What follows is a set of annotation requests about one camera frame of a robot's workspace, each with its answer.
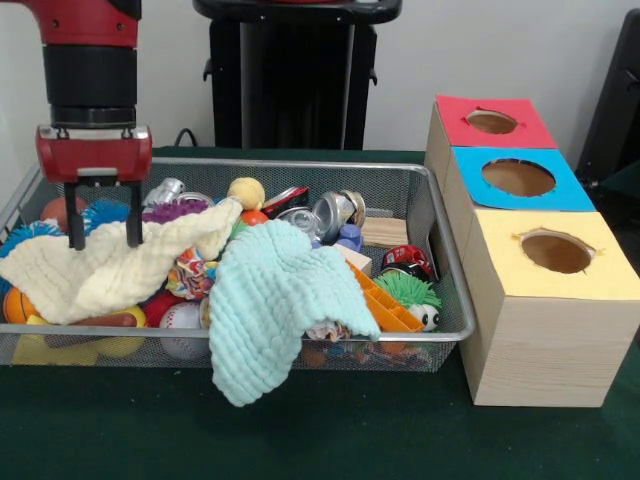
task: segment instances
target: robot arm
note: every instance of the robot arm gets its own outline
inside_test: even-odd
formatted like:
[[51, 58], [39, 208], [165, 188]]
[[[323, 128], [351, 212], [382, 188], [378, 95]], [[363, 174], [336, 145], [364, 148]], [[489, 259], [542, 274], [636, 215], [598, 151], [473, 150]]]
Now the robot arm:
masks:
[[40, 27], [51, 125], [36, 146], [48, 181], [63, 183], [69, 246], [82, 250], [78, 185], [128, 186], [127, 242], [142, 243], [141, 182], [151, 166], [151, 133], [136, 125], [141, 0], [0, 0], [29, 8]]

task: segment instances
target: yellow box top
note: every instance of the yellow box top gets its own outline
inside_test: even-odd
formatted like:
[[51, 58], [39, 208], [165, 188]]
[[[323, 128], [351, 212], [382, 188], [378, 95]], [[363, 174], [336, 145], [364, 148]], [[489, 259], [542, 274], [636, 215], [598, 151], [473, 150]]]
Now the yellow box top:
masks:
[[640, 278], [599, 213], [476, 214], [506, 295], [640, 300]]

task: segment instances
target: white wall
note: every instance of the white wall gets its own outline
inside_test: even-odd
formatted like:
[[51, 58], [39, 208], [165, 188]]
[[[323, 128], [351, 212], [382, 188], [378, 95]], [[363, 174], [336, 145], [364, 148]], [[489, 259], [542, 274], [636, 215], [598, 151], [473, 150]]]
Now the white wall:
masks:
[[[620, 25], [636, 1], [404, 3], [399, 19], [378, 27], [380, 84], [371, 91], [366, 148], [423, 149], [436, 93], [522, 96], [534, 100], [561, 150], [577, 161]], [[208, 20], [189, 0], [143, 6], [140, 123], [151, 126], [156, 145], [172, 143], [185, 126], [212, 144], [210, 84], [201, 81]], [[9, 135], [0, 135], [0, 162], [20, 172], [0, 176], [5, 190], [36, 160], [35, 125], [48, 119], [35, 21], [9, 4], [0, 6], [2, 118]]]

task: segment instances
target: black cable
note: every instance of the black cable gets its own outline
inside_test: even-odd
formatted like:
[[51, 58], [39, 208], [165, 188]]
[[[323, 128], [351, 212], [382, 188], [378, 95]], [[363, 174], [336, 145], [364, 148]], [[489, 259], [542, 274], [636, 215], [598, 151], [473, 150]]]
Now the black cable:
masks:
[[185, 134], [189, 135], [189, 139], [191, 140], [191, 145], [193, 145], [194, 147], [197, 147], [198, 146], [198, 140], [196, 140], [196, 136], [188, 128], [183, 128], [182, 130], [180, 130], [180, 133], [176, 137], [176, 141], [174, 142], [173, 146], [174, 147], [179, 147], [180, 143], [182, 142], [182, 137], [184, 137]]

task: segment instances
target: wooden box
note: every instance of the wooden box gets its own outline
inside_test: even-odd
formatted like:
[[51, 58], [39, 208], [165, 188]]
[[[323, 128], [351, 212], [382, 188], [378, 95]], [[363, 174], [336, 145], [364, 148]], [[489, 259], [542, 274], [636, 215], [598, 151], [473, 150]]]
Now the wooden box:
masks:
[[640, 324], [640, 280], [600, 214], [478, 210], [468, 243], [474, 403], [602, 405]]
[[640, 280], [544, 122], [527, 100], [440, 96], [428, 142], [478, 319], [461, 344], [474, 402], [601, 405]]

